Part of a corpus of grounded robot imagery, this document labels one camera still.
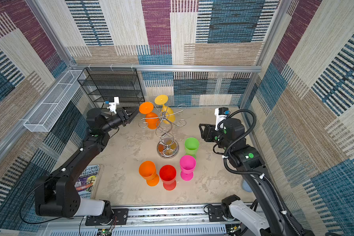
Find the green wine glass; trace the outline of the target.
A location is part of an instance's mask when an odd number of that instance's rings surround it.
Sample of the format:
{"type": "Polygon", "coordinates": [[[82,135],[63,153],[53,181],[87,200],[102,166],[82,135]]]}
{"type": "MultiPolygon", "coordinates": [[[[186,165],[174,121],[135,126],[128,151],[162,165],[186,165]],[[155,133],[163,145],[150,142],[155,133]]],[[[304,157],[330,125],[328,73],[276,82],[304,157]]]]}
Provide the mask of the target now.
{"type": "Polygon", "coordinates": [[[186,155],[196,158],[200,143],[196,138],[190,137],[185,140],[184,147],[186,155]]]}

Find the orange wine glass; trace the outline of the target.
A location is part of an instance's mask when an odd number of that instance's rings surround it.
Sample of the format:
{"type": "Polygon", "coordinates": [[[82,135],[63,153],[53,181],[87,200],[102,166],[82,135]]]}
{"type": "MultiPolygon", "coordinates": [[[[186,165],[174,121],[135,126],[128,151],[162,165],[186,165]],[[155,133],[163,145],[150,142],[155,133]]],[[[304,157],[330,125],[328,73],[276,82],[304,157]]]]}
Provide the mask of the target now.
{"type": "Polygon", "coordinates": [[[152,161],[145,161],[139,167],[139,174],[147,182],[148,186],[156,186],[159,183],[156,166],[152,161]]]}
{"type": "Polygon", "coordinates": [[[149,129],[157,129],[158,122],[160,119],[158,115],[153,112],[154,105],[151,102],[144,102],[139,107],[139,112],[146,115],[144,122],[149,129]]]}

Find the pink wine glass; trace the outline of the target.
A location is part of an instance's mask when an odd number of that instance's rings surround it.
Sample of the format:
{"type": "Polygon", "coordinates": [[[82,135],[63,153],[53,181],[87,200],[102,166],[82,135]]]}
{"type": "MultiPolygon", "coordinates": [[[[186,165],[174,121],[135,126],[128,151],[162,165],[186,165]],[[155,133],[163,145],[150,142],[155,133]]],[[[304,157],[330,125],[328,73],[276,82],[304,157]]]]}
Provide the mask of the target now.
{"type": "Polygon", "coordinates": [[[185,155],[180,159],[181,178],[188,182],[194,177],[196,159],[190,155],[185,155]]]}

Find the yellow wine glass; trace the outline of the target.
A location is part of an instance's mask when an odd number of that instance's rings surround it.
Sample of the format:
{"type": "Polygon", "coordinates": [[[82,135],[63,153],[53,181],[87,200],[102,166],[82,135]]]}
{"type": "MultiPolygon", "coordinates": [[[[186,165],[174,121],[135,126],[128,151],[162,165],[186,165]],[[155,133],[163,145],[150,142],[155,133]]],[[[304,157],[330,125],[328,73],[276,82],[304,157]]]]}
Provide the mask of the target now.
{"type": "Polygon", "coordinates": [[[176,120],[173,110],[166,105],[168,100],[169,97],[164,94],[157,96],[154,100],[156,105],[161,106],[160,115],[165,124],[174,123],[176,120]]]}

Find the red wine glass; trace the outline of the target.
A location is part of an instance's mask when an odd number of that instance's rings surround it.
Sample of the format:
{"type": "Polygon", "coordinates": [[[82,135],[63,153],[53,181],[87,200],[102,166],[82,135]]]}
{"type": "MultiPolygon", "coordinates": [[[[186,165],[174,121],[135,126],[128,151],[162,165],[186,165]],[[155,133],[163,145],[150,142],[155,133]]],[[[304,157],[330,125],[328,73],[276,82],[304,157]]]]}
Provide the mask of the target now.
{"type": "Polygon", "coordinates": [[[165,165],[159,171],[159,177],[163,182],[163,187],[168,190],[172,191],[175,189],[177,182],[177,171],[174,166],[172,165],[165,165]]]}

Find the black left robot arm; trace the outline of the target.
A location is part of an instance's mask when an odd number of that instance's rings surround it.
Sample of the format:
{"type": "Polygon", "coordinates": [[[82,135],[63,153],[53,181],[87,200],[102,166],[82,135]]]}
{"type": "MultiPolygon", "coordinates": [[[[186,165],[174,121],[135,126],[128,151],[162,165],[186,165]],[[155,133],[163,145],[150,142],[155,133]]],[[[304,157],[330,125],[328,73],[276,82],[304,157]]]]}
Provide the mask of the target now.
{"type": "Polygon", "coordinates": [[[75,183],[89,163],[106,148],[111,138],[109,132],[131,123],[138,112],[138,107],[118,108],[112,114],[100,108],[87,112],[88,131],[82,146],[57,170],[35,181],[34,206],[38,216],[90,216],[105,223],[112,220],[114,214],[109,201],[82,199],[75,183]]]}

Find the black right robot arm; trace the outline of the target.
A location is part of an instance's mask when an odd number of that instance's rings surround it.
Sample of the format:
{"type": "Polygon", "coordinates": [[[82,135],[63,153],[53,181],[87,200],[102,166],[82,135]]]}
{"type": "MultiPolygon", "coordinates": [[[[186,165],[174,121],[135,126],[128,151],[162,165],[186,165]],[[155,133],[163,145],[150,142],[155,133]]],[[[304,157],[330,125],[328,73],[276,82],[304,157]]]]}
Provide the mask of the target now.
{"type": "Polygon", "coordinates": [[[223,158],[227,171],[241,175],[256,196],[264,216],[247,207],[240,197],[222,200],[223,217],[237,219],[256,236],[312,236],[287,208],[271,181],[260,153],[246,144],[245,127],[239,119],[228,118],[221,125],[200,124],[201,138],[228,152],[223,158]]]}

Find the chrome wine glass rack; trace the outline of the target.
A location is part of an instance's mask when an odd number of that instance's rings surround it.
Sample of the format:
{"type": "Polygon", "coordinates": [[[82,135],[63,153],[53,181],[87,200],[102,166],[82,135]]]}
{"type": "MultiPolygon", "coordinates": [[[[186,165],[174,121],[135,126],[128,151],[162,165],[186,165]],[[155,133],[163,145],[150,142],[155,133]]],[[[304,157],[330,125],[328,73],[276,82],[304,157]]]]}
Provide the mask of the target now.
{"type": "MultiPolygon", "coordinates": [[[[178,152],[179,152],[179,145],[175,139],[175,137],[172,135],[172,129],[174,126],[176,127],[183,127],[186,125],[186,121],[184,119],[181,119],[178,121],[178,123],[169,123],[165,124],[162,121],[162,117],[159,115],[158,118],[160,121],[158,122],[157,129],[154,129],[155,135],[159,138],[159,142],[156,147],[157,154],[164,159],[172,159],[175,157],[178,152]]],[[[144,122],[145,118],[142,118],[138,122],[138,126],[141,128],[148,128],[146,126],[146,123],[144,122]]]]}

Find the blue grey glasses case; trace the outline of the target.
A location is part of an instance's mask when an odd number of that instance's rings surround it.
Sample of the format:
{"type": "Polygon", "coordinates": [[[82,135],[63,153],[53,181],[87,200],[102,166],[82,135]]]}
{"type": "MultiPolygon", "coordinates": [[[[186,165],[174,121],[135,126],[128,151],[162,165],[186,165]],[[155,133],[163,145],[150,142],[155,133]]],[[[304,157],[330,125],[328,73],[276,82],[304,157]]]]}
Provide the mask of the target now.
{"type": "Polygon", "coordinates": [[[243,182],[242,182],[242,188],[243,188],[243,190],[246,191],[246,192],[249,192],[249,193],[252,192],[252,189],[251,189],[250,185],[247,183],[246,180],[243,180],[243,182]]]}

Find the colourful paperback book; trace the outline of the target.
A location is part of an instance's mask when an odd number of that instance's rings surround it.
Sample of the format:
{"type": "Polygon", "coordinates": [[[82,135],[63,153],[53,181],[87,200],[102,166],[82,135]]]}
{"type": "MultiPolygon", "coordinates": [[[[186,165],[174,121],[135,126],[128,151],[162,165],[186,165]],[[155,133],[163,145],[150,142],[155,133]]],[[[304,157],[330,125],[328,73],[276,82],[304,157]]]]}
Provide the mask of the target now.
{"type": "Polygon", "coordinates": [[[75,189],[81,198],[90,199],[98,178],[100,165],[89,165],[79,176],[75,189]]]}

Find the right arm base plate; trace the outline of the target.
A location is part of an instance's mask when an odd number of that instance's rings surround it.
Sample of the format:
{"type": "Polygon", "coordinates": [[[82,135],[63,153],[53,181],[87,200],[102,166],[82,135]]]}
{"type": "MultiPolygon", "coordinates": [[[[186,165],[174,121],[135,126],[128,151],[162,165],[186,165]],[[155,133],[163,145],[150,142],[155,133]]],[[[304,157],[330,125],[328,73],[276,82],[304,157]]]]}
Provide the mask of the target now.
{"type": "Polygon", "coordinates": [[[225,217],[221,205],[207,204],[203,207],[203,211],[208,215],[209,222],[241,222],[236,218],[225,217]]]}

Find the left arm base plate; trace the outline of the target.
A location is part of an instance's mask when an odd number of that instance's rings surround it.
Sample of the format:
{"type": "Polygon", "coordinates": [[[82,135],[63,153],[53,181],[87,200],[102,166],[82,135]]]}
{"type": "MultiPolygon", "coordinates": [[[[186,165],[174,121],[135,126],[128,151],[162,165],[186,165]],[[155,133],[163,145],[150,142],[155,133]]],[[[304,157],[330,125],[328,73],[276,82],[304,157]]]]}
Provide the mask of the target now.
{"type": "Polygon", "coordinates": [[[85,226],[114,226],[125,225],[127,223],[128,208],[111,209],[100,216],[88,216],[85,226]]]}

